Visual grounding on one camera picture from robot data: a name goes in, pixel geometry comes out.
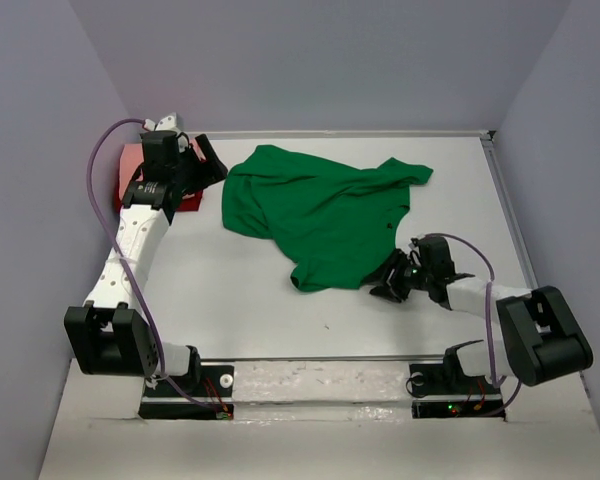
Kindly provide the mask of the green t-shirt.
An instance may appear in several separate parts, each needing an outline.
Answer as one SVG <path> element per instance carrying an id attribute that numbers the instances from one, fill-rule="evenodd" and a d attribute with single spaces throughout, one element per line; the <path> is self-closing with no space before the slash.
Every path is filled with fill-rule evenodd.
<path id="1" fill-rule="evenodd" d="M 432 174 L 395 158 L 359 169 L 260 145 L 228 173 L 222 223 L 273 241 L 294 264 L 297 290 L 354 290 L 395 250 L 397 229 L 411 210 L 410 189 Z"/>

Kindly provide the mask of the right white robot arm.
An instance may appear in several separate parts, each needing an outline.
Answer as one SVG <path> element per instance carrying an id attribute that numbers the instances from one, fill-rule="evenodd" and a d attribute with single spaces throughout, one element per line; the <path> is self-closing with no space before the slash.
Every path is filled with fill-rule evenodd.
<path id="1" fill-rule="evenodd" d="M 558 288 L 502 286 L 492 267 L 486 279 L 459 273 L 449 247 L 453 238 L 415 237 L 407 251 L 395 249 L 363 280 L 373 296 L 401 303 L 422 291 L 446 310 L 483 321 L 485 339 L 450 348 L 456 358 L 440 368 L 448 390 L 462 392 L 477 377 L 494 386 L 507 378 L 536 386 L 592 367 L 593 349 Z"/>

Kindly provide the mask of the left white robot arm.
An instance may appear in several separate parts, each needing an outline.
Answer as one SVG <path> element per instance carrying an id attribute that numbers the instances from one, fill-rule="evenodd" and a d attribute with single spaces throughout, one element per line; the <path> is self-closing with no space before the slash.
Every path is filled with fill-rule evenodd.
<path id="1" fill-rule="evenodd" d="M 118 227 L 107 233 L 112 248 L 103 270 L 83 304 L 67 309 L 64 327 L 83 373 L 165 380 L 189 395 L 201 383 L 198 350 L 160 339 L 143 291 L 183 199 L 224 181 L 228 169 L 204 134 L 149 131 L 141 147 Z"/>

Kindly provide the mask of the dark red folded t-shirt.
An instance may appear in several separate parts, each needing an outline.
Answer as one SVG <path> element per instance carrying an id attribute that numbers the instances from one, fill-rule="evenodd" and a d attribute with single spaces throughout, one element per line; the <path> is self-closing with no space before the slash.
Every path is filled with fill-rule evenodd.
<path id="1" fill-rule="evenodd" d="M 112 202 L 113 202 L 113 208 L 115 211 L 119 211 L 122 208 L 123 193 L 124 193 L 124 191 L 121 190 L 119 187 L 116 187 L 114 189 L 114 193 L 112 196 Z M 197 212 L 200 208 L 202 199 L 203 199 L 202 191 L 196 192 L 192 195 L 188 195 L 182 200 L 182 202 L 180 203 L 176 212 L 177 213 Z"/>

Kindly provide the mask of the pink folded t-shirt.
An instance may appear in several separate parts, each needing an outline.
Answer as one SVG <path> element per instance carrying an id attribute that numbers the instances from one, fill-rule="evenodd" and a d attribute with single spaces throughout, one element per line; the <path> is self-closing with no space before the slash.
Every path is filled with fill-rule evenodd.
<path id="1" fill-rule="evenodd" d="M 122 201 L 129 182 L 143 161 L 143 150 L 140 143 L 124 145 L 118 168 L 118 202 Z"/>

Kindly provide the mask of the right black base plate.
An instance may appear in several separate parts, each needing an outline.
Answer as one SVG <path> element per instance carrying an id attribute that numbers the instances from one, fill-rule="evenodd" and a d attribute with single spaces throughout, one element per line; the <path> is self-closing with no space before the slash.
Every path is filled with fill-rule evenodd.
<path id="1" fill-rule="evenodd" d="M 504 405 L 501 391 L 484 377 L 449 375 L 442 363 L 410 364 L 405 389 L 414 419 L 488 416 Z"/>

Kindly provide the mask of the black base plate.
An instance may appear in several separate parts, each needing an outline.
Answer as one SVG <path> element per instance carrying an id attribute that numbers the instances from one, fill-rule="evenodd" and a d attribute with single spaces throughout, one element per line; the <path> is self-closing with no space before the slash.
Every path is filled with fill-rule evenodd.
<path id="1" fill-rule="evenodd" d="M 504 405 L 501 391 L 484 377 L 449 375 L 442 363 L 410 364 L 405 389 L 414 419 L 488 416 Z"/>
<path id="2" fill-rule="evenodd" d="M 197 384 L 185 377 L 174 378 L 185 395 L 166 380 L 146 381 L 138 415 L 145 420 L 231 421 L 234 419 L 235 366 L 202 363 Z"/>

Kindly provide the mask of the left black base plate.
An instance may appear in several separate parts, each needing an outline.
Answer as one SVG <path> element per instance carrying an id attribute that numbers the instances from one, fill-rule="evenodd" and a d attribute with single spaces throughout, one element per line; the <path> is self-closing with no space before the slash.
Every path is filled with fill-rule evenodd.
<path id="1" fill-rule="evenodd" d="M 185 377 L 174 378 L 185 395 L 166 380 L 146 381 L 138 415 L 145 420 L 231 421 L 234 419 L 235 366 L 202 363 L 197 384 Z"/>

